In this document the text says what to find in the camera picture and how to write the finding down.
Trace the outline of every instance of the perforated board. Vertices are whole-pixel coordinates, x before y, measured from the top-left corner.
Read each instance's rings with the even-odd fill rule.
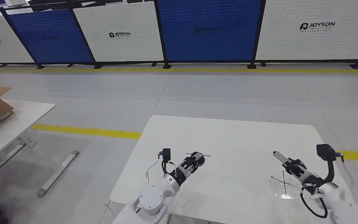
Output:
[[[38,62],[93,61],[70,10],[22,13],[9,18]]]
[[[163,60],[154,2],[76,8],[98,62]]]
[[[251,60],[261,0],[159,0],[168,60]]]
[[[5,18],[0,16],[0,63],[33,62]]]
[[[357,9],[357,0],[267,0],[256,59],[357,59]]]

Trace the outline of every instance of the cardboard box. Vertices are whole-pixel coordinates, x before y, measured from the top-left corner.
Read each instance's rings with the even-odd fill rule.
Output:
[[[0,86],[0,97],[9,91],[10,87]],[[5,101],[0,99],[0,122],[3,122],[8,117],[13,115],[13,107],[5,103]]]

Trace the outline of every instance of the blue panel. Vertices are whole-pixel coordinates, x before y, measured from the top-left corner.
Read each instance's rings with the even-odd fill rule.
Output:
[[[9,15],[40,63],[92,62],[70,10]]]
[[[261,0],[159,0],[168,60],[251,60]]]

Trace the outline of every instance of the gray floor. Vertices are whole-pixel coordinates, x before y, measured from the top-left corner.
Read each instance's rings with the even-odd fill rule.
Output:
[[[323,68],[344,69],[347,65]],[[141,132],[155,114],[310,124],[335,149],[358,151],[356,74],[46,69],[0,73],[1,86],[13,88],[5,99],[56,104],[41,123]],[[72,150],[81,153],[41,199],[36,192],[52,171],[26,148],[0,168],[0,205],[12,223],[111,223],[114,216],[105,204],[114,214],[121,208],[109,196],[136,141],[39,131],[30,134],[57,161]],[[346,162],[352,178],[338,165],[358,201],[354,184],[358,162]],[[173,223],[206,222],[173,217]]]

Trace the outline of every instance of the white table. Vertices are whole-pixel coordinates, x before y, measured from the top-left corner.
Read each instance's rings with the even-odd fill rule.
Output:
[[[278,150],[286,157],[301,159],[308,170],[325,178],[327,163],[317,156],[316,145],[323,143],[310,125],[244,122],[174,116],[152,116],[136,144],[111,200],[125,204],[138,197],[147,184],[145,172],[163,148],[172,149],[172,161],[179,164],[185,153],[211,155],[186,180],[169,207],[169,214],[221,223],[328,223],[317,220],[299,198],[298,181],[285,173],[273,157]],[[352,195],[335,166],[334,182]],[[163,175],[158,163],[150,172],[150,184]],[[318,213],[323,213],[312,201]]]
[[[35,155],[40,157],[40,159],[45,161],[55,171],[53,176],[37,193],[39,197],[42,197],[64,171],[64,169],[69,165],[69,163],[74,159],[74,157],[78,154],[78,151],[73,151],[70,156],[68,156],[68,158],[63,162],[63,164],[57,164],[47,155],[39,153],[40,144],[38,144],[36,140],[26,135],[25,130],[31,127],[36,121],[38,121],[52,108],[54,108],[54,104],[16,100],[5,100],[5,102],[14,108],[14,114],[0,123],[0,153],[2,155],[0,166],[2,166],[13,155],[15,155],[16,152],[18,152],[24,146],[28,145]],[[8,154],[1,152],[16,140],[20,140],[19,144],[15,148],[12,148]]]

